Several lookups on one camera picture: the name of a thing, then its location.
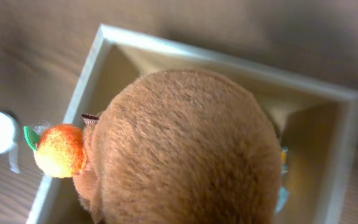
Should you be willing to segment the brown plush toy with orange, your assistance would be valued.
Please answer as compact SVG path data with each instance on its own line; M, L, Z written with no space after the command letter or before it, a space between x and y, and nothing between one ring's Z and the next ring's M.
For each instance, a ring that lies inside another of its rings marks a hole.
M212 72L144 75L84 128L24 134L95 223L272 223L281 147L253 94Z

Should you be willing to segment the yellow grey toy truck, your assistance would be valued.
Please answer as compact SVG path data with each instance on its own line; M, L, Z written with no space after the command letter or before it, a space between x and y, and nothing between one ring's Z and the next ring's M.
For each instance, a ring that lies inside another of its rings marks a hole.
M286 146L282 146L281 151L281 158L282 158L282 171L281 177L284 179L285 175L288 173L288 166L287 166L287 155L288 155L288 148ZM280 187L278 192L278 201L276 204L275 213L279 213L285 206L286 202L288 201L290 192L283 186Z

